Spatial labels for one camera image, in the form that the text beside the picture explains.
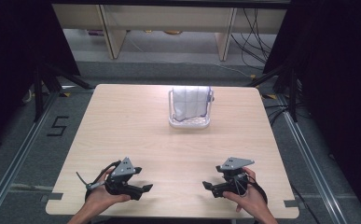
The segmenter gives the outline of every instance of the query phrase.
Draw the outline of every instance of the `wooden table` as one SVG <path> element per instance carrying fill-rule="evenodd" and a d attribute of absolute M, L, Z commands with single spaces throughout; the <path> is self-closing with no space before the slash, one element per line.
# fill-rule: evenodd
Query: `wooden table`
<path fill-rule="evenodd" d="M 209 127 L 181 130 L 169 125 L 168 91 L 172 86 L 99 85 L 86 110 L 47 212 L 73 215 L 84 203 L 87 181 L 113 161 L 130 157 L 142 167 L 129 184 L 154 184 L 140 201 L 118 203 L 103 212 L 112 217 L 242 218 L 236 204 L 214 198 L 202 181 L 223 183 L 215 167 L 228 157 L 254 160 L 258 184 L 266 191 L 277 218 L 296 218 L 287 174 L 264 106 L 254 88 L 213 87 L 215 100 Z"/>

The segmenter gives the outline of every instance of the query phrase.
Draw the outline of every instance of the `black wire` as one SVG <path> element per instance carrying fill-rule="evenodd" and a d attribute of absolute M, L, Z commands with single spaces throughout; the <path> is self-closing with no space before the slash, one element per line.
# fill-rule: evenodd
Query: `black wire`
<path fill-rule="evenodd" d="M 297 193 L 297 195 L 299 196 L 299 198 L 301 199 L 301 201 L 305 204 L 305 207 L 308 209 L 308 211 L 311 213 L 312 217 L 314 218 L 314 221 L 316 221 L 317 224 L 320 224 L 319 219 L 317 219 L 317 216 L 314 214 L 314 212 L 312 211 L 312 209 L 309 207 L 309 205 L 305 202 L 305 200 L 303 199 L 303 197 L 301 196 L 301 194 L 299 193 L 299 191 L 294 187 L 294 185 L 290 182 L 290 186 L 291 188 Z"/>
<path fill-rule="evenodd" d="M 255 8 L 255 20 L 254 20 L 254 22 L 253 22 L 253 25 L 252 25 L 252 23 L 250 22 L 250 20 L 249 20 L 249 18 L 248 18 L 248 16 L 247 16 L 247 13 L 246 13 L 246 10 L 245 10 L 245 9 L 243 9 L 243 14 L 244 14 L 244 16 L 246 17 L 247 22 L 249 23 L 249 26 L 250 26 L 250 29 L 251 29 L 251 32 L 250 32 L 249 36 L 247 37 L 247 39 L 246 39 L 245 41 L 246 41 L 250 46 L 252 46 L 252 47 L 254 47 L 254 48 L 256 48 L 256 49 L 260 49 L 261 52 L 262 52 L 262 54 L 264 55 L 264 58 L 267 60 L 267 59 L 268 59 L 267 51 L 264 50 L 264 48 L 262 47 L 261 43 L 262 43 L 263 45 L 265 45 L 267 48 L 269 48 L 269 49 L 271 49 L 271 48 L 270 48 L 267 44 L 265 44 L 265 42 L 264 42 L 264 41 L 261 39 L 261 37 L 259 36 L 258 21 L 257 21 L 257 15 L 258 15 L 258 10 L 257 10 L 257 8 Z M 256 46 L 254 46 L 254 45 L 252 45 L 252 44 L 250 44 L 250 43 L 248 42 L 248 39 L 249 39 L 249 37 L 250 37 L 251 34 L 254 35 L 257 43 L 259 44 L 259 48 L 256 47 Z"/>
<path fill-rule="evenodd" d="M 98 180 L 102 177 L 102 175 L 104 175 L 104 173 L 106 171 L 108 171 L 108 169 L 110 169 L 112 166 L 118 166 L 120 161 L 115 161 L 113 163 L 111 163 L 110 165 L 108 165 L 106 168 L 104 168 L 101 173 L 96 177 L 96 179 L 92 182 L 93 184 L 96 184 L 98 182 Z"/>
<path fill-rule="evenodd" d="M 256 182 L 256 180 L 252 176 L 248 175 L 247 177 L 252 178 L 252 180 Z"/>
<path fill-rule="evenodd" d="M 271 127 L 273 126 L 273 123 L 276 121 L 276 119 L 281 115 L 283 114 L 283 112 L 285 112 L 286 110 L 288 110 L 289 106 L 287 106 L 286 108 L 283 108 L 279 111 L 279 113 L 277 113 L 273 119 L 270 121 L 270 124 L 271 124 Z"/>
<path fill-rule="evenodd" d="M 283 109 L 278 109 L 278 110 L 273 111 L 272 113 L 270 113 L 270 114 L 268 115 L 268 118 L 269 118 L 270 116 L 278 113 L 278 112 L 281 112 L 282 110 L 283 110 Z"/>
<path fill-rule="evenodd" d="M 262 62 L 262 63 L 265 63 L 265 62 L 266 62 L 264 59 L 258 57 L 255 53 L 253 53 L 253 52 L 250 51 L 249 49 L 245 48 L 245 47 L 244 47 L 245 43 L 244 43 L 243 45 L 241 45 L 241 44 L 238 42 L 238 40 L 235 38 L 235 36 L 231 35 L 231 37 L 232 37 L 232 39 L 235 41 L 235 43 L 238 45 L 238 47 L 239 47 L 242 51 L 246 52 L 247 54 L 250 54 L 250 56 L 252 56 L 253 58 L 259 60 L 259 61 Z"/>
<path fill-rule="evenodd" d="M 260 70 L 260 71 L 263 70 L 262 68 L 254 67 L 254 66 L 248 64 L 248 63 L 244 60 L 243 53 L 244 53 L 244 51 L 242 50 L 241 57 L 242 57 L 242 61 L 243 61 L 244 64 L 246 64 L 248 67 L 251 67 L 251 68 L 254 68 L 254 69 L 257 69 L 257 70 Z"/>

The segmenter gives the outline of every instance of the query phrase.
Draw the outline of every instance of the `wrist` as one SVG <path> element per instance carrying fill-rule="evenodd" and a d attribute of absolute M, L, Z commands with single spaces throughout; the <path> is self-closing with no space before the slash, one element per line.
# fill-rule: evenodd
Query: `wrist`
<path fill-rule="evenodd" d="M 256 218 L 256 220 L 260 224 L 277 224 L 278 223 L 276 218 L 271 213 L 268 213 L 265 216 L 261 216 L 260 218 Z"/>
<path fill-rule="evenodd" d="M 94 214 L 95 209 L 92 204 L 84 203 L 81 209 L 70 219 L 68 224 L 85 224 L 93 219 L 96 215 Z"/>

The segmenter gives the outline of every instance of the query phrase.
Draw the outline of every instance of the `human hand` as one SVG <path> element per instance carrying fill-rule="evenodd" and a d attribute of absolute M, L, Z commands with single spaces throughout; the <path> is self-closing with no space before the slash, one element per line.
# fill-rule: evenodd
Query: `human hand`
<path fill-rule="evenodd" d="M 107 170 L 104 175 L 98 180 L 102 182 L 105 180 L 113 169 Z M 94 189 L 85 201 L 81 209 L 72 217 L 68 224 L 88 223 L 92 218 L 98 216 L 108 207 L 115 203 L 124 203 L 131 199 L 131 196 L 126 194 L 111 195 L 107 192 L 104 185 Z"/>
<path fill-rule="evenodd" d="M 256 173 L 254 171 L 247 167 L 244 167 L 243 170 L 251 177 L 249 178 L 249 182 L 256 182 Z M 252 185 L 248 184 L 247 192 L 244 197 L 229 191 L 223 192 L 223 196 L 238 204 L 236 207 L 236 212 L 240 212 L 242 209 L 244 209 L 248 214 L 253 216 L 258 222 L 262 224 L 277 223 L 266 202 L 264 201 L 264 198 Z"/>

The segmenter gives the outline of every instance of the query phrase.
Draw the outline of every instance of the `forearm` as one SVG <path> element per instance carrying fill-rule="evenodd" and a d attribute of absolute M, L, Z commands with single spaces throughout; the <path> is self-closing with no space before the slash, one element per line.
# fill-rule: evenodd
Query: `forearm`
<path fill-rule="evenodd" d="M 269 211 L 260 214 L 258 217 L 255 217 L 255 219 L 261 224 L 277 224 L 278 223 L 276 218 Z"/>
<path fill-rule="evenodd" d="M 86 224 L 99 214 L 94 214 L 91 205 L 85 203 L 81 209 L 70 219 L 68 224 Z"/>

